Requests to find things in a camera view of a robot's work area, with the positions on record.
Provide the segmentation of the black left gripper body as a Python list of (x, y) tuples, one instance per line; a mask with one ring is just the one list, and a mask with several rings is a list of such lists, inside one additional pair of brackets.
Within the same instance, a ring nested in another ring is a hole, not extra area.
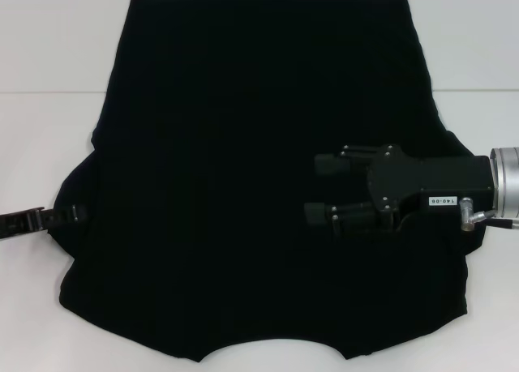
[(0, 239), (7, 239), (43, 229), (42, 207), (0, 215)]

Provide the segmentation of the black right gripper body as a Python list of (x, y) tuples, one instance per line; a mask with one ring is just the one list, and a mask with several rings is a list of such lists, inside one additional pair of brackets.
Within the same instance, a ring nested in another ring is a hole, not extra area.
[(418, 212), (448, 214), (463, 230), (495, 216), (495, 184), (486, 156), (413, 158), (397, 145), (385, 146), (367, 172), (373, 205), (397, 230)]

